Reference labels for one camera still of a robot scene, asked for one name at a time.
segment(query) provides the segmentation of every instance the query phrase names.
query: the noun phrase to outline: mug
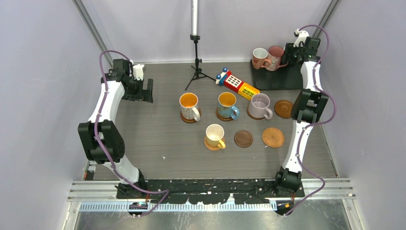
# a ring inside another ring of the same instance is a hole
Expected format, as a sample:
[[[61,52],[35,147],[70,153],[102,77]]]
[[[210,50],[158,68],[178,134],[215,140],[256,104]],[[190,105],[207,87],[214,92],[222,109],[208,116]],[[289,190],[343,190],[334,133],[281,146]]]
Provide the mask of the mug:
[[[255,94],[251,102],[249,102],[248,112],[251,116],[255,118],[271,119],[273,112],[269,107],[271,100],[269,97],[263,93]]]
[[[263,48],[256,48],[252,51],[252,66],[254,69],[266,68],[271,64],[268,58],[268,52]]]
[[[233,118],[234,120],[240,117],[240,111],[234,105],[237,98],[230,92],[224,92],[218,96],[217,112],[222,118]]]
[[[218,124],[209,125],[206,129],[206,141],[212,147],[226,148],[226,144],[222,141],[224,137],[224,129]]]
[[[187,92],[184,93],[182,96],[179,98],[179,103],[181,106],[181,111],[182,111],[182,116],[185,119],[192,120],[194,119],[195,121],[200,121],[200,113],[199,113],[199,107],[197,106],[197,96],[194,93]]]
[[[269,55],[268,55],[268,59],[271,60],[270,65],[268,65],[267,67],[265,67],[267,70],[269,71],[275,71],[277,69],[279,69],[279,67],[284,67],[286,66],[288,63],[284,64],[284,65],[280,65],[281,63],[281,58],[283,56],[283,53],[285,51],[283,50],[282,47],[279,46],[271,46],[269,48]]]

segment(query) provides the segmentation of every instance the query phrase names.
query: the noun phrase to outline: light gray backdrop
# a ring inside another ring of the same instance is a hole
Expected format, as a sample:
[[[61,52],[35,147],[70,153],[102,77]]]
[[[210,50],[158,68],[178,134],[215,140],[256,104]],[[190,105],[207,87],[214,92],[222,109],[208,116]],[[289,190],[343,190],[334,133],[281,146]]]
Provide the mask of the light gray backdrop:
[[[190,0],[83,0],[107,46],[137,62],[194,60]],[[199,58],[249,60],[319,23],[329,0],[200,0]]]
[[[61,229],[100,51],[69,0],[2,1],[0,28],[0,229]]]
[[[342,1],[327,25],[331,47],[320,68],[338,104],[324,125],[328,144],[371,230],[406,225],[405,9],[405,1]]]

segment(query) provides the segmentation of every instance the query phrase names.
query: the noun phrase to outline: metal floor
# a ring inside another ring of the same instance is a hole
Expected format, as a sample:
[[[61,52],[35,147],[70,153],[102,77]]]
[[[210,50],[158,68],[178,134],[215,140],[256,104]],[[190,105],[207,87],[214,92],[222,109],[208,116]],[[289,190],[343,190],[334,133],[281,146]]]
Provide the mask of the metal floor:
[[[80,212],[75,229],[348,230],[351,226],[342,200],[308,200],[287,218],[273,211],[166,212],[141,219],[124,212]]]
[[[228,67],[233,75],[252,84],[249,63],[203,63],[203,72],[211,77]],[[120,102],[115,124],[125,142],[125,154],[146,179],[273,178],[286,157],[292,136],[292,120],[274,114],[272,120],[254,120],[246,112],[249,101],[237,95],[240,118],[223,122],[215,116],[217,98],[231,90],[215,85],[209,78],[193,81],[187,92],[196,94],[202,111],[200,122],[186,124],[180,119],[179,97],[185,93],[194,70],[190,64],[151,64],[144,78],[154,79],[154,103]],[[295,101],[299,90],[263,91],[271,99]],[[226,148],[210,151],[204,145],[207,126],[220,124],[225,130]],[[262,132],[268,127],[280,129],[285,136],[282,147],[266,147]],[[234,134],[249,131],[254,138],[248,148],[234,143]],[[322,129],[310,134],[304,164],[323,177],[336,177]],[[311,177],[303,172],[303,177]],[[105,167],[97,166],[94,179],[116,179]]]

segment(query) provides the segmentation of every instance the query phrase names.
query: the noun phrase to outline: pink mug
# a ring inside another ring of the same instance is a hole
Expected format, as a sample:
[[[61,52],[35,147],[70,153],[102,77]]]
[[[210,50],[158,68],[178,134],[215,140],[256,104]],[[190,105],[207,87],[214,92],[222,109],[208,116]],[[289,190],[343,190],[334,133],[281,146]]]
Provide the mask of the pink mug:
[[[268,59],[271,60],[271,64],[266,67],[267,70],[275,71],[275,70],[279,69],[280,67],[284,67],[288,64],[288,63],[286,63],[284,65],[280,65],[281,58],[284,53],[284,50],[282,47],[271,46],[268,51],[269,51]]]

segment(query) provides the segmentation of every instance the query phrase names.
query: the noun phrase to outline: woven coaster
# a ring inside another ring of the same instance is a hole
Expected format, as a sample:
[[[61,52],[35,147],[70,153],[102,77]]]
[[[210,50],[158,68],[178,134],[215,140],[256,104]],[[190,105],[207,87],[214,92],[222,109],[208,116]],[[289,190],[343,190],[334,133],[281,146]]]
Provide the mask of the woven coaster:
[[[248,114],[248,116],[249,116],[249,117],[251,117],[252,119],[255,119],[255,120],[262,120],[262,119],[264,119],[264,118],[265,118],[265,117],[257,118],[257,117],[253,117],[253,116],[251,116],[251,114],[249,114],[249,110],[248,110],[248,108],[249,108],[249,104],[248,104],[248,106],[247,106],[247,114]]]
[[[211,151],[217,151],[217,150],[220,150],[220,149],[221,149],[221,148],[218,147],[218,146],[216,146],[216,147],[210,146],[209,143],[207,143],[206,137],[204,137],[204,145],[206,146],[206,148],[208,148],[208,149],[211,150]]]
[[[200,110],[200,108],[199,108],[199,113],[200,113],[200,117],[201,117],[202,116],[202,111]],[[186,123],[195,123],[196,122],[195,119],[189,120],[189,119],[184,118],[183,115],[182,115],[182,111],[180,112],[180,118],[182,119],[182,121],[184,121]]]
[[[229,118],[223,118],[223,117],[221,117],[221,116],[218,114],[217,108],[216,108],[216,116],[217,116],[218,119],[220,119],[220,120],[222,120],[222,121],[232,121],[232,120],[233,120],[232,117],[229,117]]]
[[[292,102],[288,100],[280,100],[275,103],[273,109],[275,110],[276,115],[288,119],[291,118],[292,106]]]
[[[234,135],[234,142],[242,148],[250,146],[252,141],[252,135],[248,131],[240,130]]]
[[[264,143],[272,148],[279,148],[285,141],[285,136],[282,131],[277,128],[267,128],[262,133]]]

